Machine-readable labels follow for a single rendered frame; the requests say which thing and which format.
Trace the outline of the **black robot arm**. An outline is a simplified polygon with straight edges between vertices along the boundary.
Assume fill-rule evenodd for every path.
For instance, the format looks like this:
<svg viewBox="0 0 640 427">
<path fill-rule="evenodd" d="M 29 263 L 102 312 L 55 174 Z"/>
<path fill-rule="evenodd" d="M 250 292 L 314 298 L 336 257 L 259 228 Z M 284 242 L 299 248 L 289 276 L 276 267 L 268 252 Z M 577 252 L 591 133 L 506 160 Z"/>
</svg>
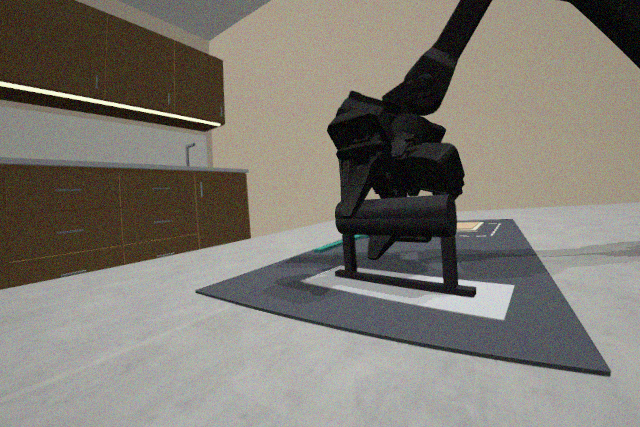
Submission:
<svg viewBox="0 0 640 427">
<path fill-rule="evenodd" d="M 640 0 L 562 1 L 579 9 L 640 69 Z M 393 131 L 415 133 L 421 145 L 411 141 L 392 154 L 393 158 L 408 154 L 419 188 L 407 192 L 408 196 L 418 196 L 423 190 L 433 195 L 451 194 L 456 200 L 463 193 L 465 173 L 457 148 L 441 142 L 446 133 L 443 126 L 421 116 L 440 108 L 458 58 L 491 2 L 460 0 L 438 40 L 421 55 L 403 82 L 382 97 L 383 101 L 350 91 L 337 111 L 336 117 L 375 104 L 384 107 Z"/>
</svg>

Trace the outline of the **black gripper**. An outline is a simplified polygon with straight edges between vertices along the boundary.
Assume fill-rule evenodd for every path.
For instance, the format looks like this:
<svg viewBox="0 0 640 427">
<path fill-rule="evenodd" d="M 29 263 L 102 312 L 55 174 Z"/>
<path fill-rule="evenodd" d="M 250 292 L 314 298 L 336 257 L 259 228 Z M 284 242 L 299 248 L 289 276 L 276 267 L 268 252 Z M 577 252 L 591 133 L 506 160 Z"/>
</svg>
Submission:
<svg viewBox="0 0 640 427">
<path fill-rule="evenodd" d="M 407 197 L 418 191 L 408 154 L 393 158 L 400 146 L 422 142 L 414 134 L 393 131 L 384 107 L 370 104 L 343 113 L 328 125 L 337 148 L 341 183 L 341 216 L 351 219 L 373 187 L 381 199 Z M 378 260 L 395 241 L 429 243 L 432 237 L 370 236 L 367 257 Z"/>
</svg>

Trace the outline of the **teal trowel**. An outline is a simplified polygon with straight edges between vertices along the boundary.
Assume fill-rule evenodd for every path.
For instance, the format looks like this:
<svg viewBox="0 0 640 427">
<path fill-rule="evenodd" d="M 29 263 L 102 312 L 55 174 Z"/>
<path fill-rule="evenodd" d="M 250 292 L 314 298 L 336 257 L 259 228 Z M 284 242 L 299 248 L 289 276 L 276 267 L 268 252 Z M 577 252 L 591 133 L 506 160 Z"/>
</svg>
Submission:
<svg viewBox="0 0 640 427">
<path fill-rule="evenodd" d="M 357 241 L 359 239 L 368 239 L 368 238 L 370 238 L 369 235 L 355 235 L 355 241 Z M 329 244 L 329 245 L 326 245 L 326 246 L 323 246 L 323 247 L 320 247 L 320 248 L 317 248 L 317 249 L 314 249 L 314 253 L 323 253 L 323 252 L 332 250 L 332 249 L 340 247 L 340 246 L 343 246 L 343 240 L 335 242 L 335 243 L 332 243 L 332 244 Z"/>
</svg>

